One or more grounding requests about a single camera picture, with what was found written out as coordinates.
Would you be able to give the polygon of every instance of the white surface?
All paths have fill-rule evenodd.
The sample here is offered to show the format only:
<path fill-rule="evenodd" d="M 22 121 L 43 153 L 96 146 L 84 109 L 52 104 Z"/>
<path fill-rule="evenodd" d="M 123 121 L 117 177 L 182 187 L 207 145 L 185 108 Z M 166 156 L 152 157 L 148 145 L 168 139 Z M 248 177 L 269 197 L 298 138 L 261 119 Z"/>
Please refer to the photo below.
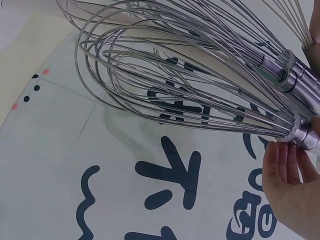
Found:
<path fill-rule="evenodd" d="M 0 51 L 18 36 L 31 15 L 30 11 L 0 7 Z"/>
<path fill-rule="evenodd" d="M 34 14 L 0 51 L 0 125 L 35 71 L 71 29 L 64 19 Z"/>
<path fill-rule="evenodd" d="M 267 17 L 267 14 L 261 14 L 261 17 Z M 36 31 L 39 29 L 37 24 L 40 24 L 39 18 L 33 19 L 30 25 L 33 28 L 25 29 L 33 29 L 34 37 L 38 39 L 55 38 L 60 30 L 55 21 L 51 31 L 45 32 L 53 34 L 41 36 L 41 32 Z M 34 56 L 30 53 L 41 54 L 44 49 L 48 50 L 40 44 L 46 41 L 31 41 L 30 34 L 22 36 L 27 36 L 27 43 L 33 45 L 26 46 L 24 38 L 19 38 L 6 58 L 1 58 L 0 73 L 13 75 L 10 78 L 8 74 L 1 82 L 1 109 L 12 106 L 15 95 L 34 73 L 41 79 L 29 82 L 16 101 L 18 108 L 9 113 L 0 128 L 0 181 L 3 183 L 0 185 L 0 239 L 262 239 L 259 226 L 267 231 L 272 222 L 266 216 L 259 220 L 262 207 L 268 203 L 263 192 L 254 189 L 248 181 L 250 173 L 262 167 L 264 145 L 256 136 L 251 136 L 254 155 L 252 152 L 250 155 L 242 134 L 158 125 L 104 107 L 88 96 L 79 84 L 70 56 L 74 44 L 69 42 L 71 36 L 50 55 L 39 71 L 35 67 L 49 53 L 37 58 L 37 64 L 32 63 Z M 290 48 L 298 49 L 299 43 L 288 36 L 284 33 L 280 37 L 287 40 Z M 85 69 L 83 62 L 80 68 Z M 49 69 L 49 74 L 43 75 L 44 69 Z M 35 85 L 39 85 L 39 91 L 34 91 Z M 30 98 L 28 102 L 24 102 L 26 96 Z M 184 189 L 180 184 L 137 173 L 141 161 L 172 168 L 161 145 L 164 136 L 175 145 L 186 170 L 189 171 L 192 153 L 198 151 L 201 155 L 197 196 L 190 210 L 184 208 Z M 168 157 L 178 163 L 174 148 L 170 150 Z M 84 219 L 94 238 L 83 236 L 76 216 L 85 199 L 81 178 L 92 166 L 99 166 L 100 170 L 88 181 L 95 203 L 85 211 Z M 144 170 L 152 172 L 147 166 Z M 173 176 L 182 177 L 179 172 L 174 172 Z M 260 175 L 256 183 L 261 184 Z M 146 209 L 145 200 L 163 190 L 171 191 L 172 199 L 154 210 Z M 255 214 L 251 213 L 255 206 L 246 205 L 242 199 L 245 191 L 254 194 L 252 197 L 258 200 L 261 197 Z M 237 226 L 235 219 L 243 216 L 246 220 L 241 218 Z M 229 223 L 232 231 L 239 235 L 226 237 Z M 166 231 L 161 234 L 164 226 L 169 227 L 175 237 Z M 244 234 L 252 231 L 253 236 L 245 238 Z M 141 235 L 133 238 L 132 233 L 128 234 L 130 232 L 162 235 L 162 238 L 143 239 Z M 277 223 L 270 239 L 301 238 Z"/>

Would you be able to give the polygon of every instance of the hand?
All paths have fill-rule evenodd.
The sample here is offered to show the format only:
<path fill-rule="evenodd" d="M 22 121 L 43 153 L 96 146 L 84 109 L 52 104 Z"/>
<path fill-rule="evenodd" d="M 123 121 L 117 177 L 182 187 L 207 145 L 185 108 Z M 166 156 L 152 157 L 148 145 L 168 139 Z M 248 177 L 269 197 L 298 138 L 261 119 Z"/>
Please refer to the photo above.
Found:
<path fill-rule="evenodd" d="M 320 136 L 320 119 L 312 124 Z M 279 222 L 307 240 L 320 239 L 320 175 L 304 150 L 270 142 L 263 159 L 262 187 Z"/>

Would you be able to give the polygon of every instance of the black dot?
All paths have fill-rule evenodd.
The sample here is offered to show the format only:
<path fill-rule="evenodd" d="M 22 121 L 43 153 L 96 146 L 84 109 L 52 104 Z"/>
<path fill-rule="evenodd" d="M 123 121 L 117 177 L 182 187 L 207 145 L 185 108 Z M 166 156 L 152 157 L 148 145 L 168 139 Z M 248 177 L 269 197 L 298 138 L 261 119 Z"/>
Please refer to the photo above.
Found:
<path fill-rule="evenodd" d="M 36 92 L 40 90 L 40 86 L 39 85 L 35 85 L 33 88 Z"/>
<path fill-rule="evenodd" d="M 30 100 L 30 97 L 29 97 L 29 96 L 25 96 L 25 97 L 23 98 L 23 101 L 24 101 L 25 103 L 29 102 L 29 100 Z"/>

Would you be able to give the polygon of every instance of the dark blue printed character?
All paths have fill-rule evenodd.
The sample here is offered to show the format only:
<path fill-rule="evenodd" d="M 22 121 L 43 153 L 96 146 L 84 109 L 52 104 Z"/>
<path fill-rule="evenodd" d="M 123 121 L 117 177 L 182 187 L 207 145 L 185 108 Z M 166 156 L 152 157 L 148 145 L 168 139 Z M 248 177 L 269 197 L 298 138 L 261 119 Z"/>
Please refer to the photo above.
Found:
<path fill-rule="evenodd" d="M 258 112 L 258 113 L 260 112 L 259 109 L 258 109 L 258 107 L 255 106 L 255 105 L 253 105 L 253 104 L 251 104 L 251 103 L 250 103 L 250 107 L 251 107 L 251 109 L 252 109 L 253 111 Z M 270 113 L 268 113 L 268 112 L 266 112 L 265 115 L 266 115 L 267 117 L 270 117 L 270 118 L 273 117 L 273 115 L 270 114 Z M 267 149 L 267 146 L 268 146 L 269 141 L 266 140 L 266 139 L 264 139 L 263 137 L 260 137 L 260 136 L 258 136 L 258 138 L 259 138 L 260 142 L 263 144 L 264 149 Z M 243 134 L 242 134 L 242 139 L 243 139 L 243 142 L 244 142 L 245 149 L 246 149 L 247 152 L 250 154 L 250 156 L 251 156 L 253 159 L 256 160 L 256 159 L 257 159 L 257 156 L 256 156 L 256 154 L 255 154 L 255 151 L 254 151 L 253 147 L 252 147 L 251 134 L 243 133 Z"/>
<path fill-rule="evenodd" d="M 135 165 L 135 171 L 147 178 L 180 184 L 184 189 L 183 207 L 190 210 L 196 202 L 201 155 L 198 151 L 194 151 L 189 160 L 188 170 L 186 170 L 176 146 L 168 137 L 161 138 L 161 145 L 171 168 L 139 161 Z M 157 209 L 169 202 L 172 196 L 172 192 L 168 189 L 159 191 L 147 197 L 144 206 L 148 210 Z"/>
<path fill-rule="evenodd" d="M 177 65 L 178 64 L 178 58 L 176 57 L 172 57 L 172 58 L 167 58 L 165 61 L 167 61 L 168 63 L 171 63 L 171 64 L 175 64 Z M 189 70 L 189 71 L 199 71 L 199 72 L 202 72 L 202 73 L 205 73 L 203 70 L 201 70 L 200 68 L 192 65 L 192 64 L 189 64 L 187 62 L 184 63 L 184 68 L 186 70 Z M 172 86 L 172 87 L 175 87 L 175 84 L 171 81 L 165 81 L 166 84 Z M 186 91 L 186 89 L 184 87 L 179 87 L 180 90 L 183 90 L 183 91 Z M 165 102 L 165 101 L 159 101 L 159 98 L 157 98 L 157 94 L 164 94 L 163 92 L 158 92 L 157 89 L 153 89 L 153 90 L 148 90 L 147 91 L 147 96 L 149 98 L 149 100 L 151 100 L 152 103 L 154 104 L 157 104 L 158 106 L 160 106 L 161 108 L 164 109 L 165 112 L 167 112 L 168 114 L 165 114 L 165 113 L 162 113 L 159 117 L 160 118 L 163 118 L 163 119 L 170 119 L 172 117 L 171 114 L 175 114 L 175 115 L 181 115 L 183 116 L 184 115 L 184 112 L 191 112 L 191 113 L 197 113 L 197 114 L 203 114 L 205 116 L 202 116 L 201 118 L 203 120 L 208 120 L 209 116 L 210 115 L 210 107 L 208 106 L 203 106 L 203 110 L 201 107 L 198 107 L 198 106 L 189 106 L 189 105 L 184 105 L 184 101 L 175 101 L 174 103 L 168 103 L 168 102 Z M 184 121 L 184 118 L 183 117 L 178 117 L 176 116 L 175 119 L 177 121 L 181 121 L 183 122 Z"/>
<path fill-rule="evenodd" d="M 161 228 L 161 236 L 149 235 L 140 232 L 128 232 L 124 240 L 177 240 L 174 232 L 168 226 Z"/>
<path fill-rule="evenodd" d="M 257 183 L 257 177 L 262 174 L 262 169 L 254 169 L 249 177 L 248 182 L 250 186 L 259 191 L 263 192 L 262 186 Z M 261 204 L 261 197 L 259 195 L 244 191 L 242 193 L 242 198 L 238 199 L 233 206 L 233 215 L 226 230 L 227 240 L 251 240 L 255 235 L 256 221 L 257 229 L 259 235 L 267 239 L 272 236 L 276 229 L 277 220 L 272 212 L 269 204 L 263 205 L 258 213 L 258 206 Z M 250 213 L 248 214 L 246 210 L 250 206 Z M 232 223 L 235 220 L 238 228 L 241 229 L 240 232 L 233 231 Z"/>

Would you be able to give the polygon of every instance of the whisk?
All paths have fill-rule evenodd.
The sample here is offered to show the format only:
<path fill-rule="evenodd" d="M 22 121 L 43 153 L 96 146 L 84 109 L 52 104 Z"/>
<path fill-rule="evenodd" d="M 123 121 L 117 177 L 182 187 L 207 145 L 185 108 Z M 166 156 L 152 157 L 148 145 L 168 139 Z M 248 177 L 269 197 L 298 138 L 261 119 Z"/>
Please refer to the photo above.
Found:
<path fill-rule="evenodd" d="M 68 1 L 64 7 L 57 0 L 80 29 L 79 78 L 101 102 L 161 124 L 264 135 L 318 152 L 319 139 L 305 113 L 317 111 L 317 88 L 309 85 L 317 77 L 241 1 L 217 2 L 121 0 L 94 4 L 95 12 L 82 6 L 91 15 L 84 19 L 70 13 Z M 79 27 L 77 20 L 85 24 Z M 108 100 L 83 79 L 79 49 Z M 297 96 L 301 84 L 308 84 L 303 89 L 308 91 Z"/>

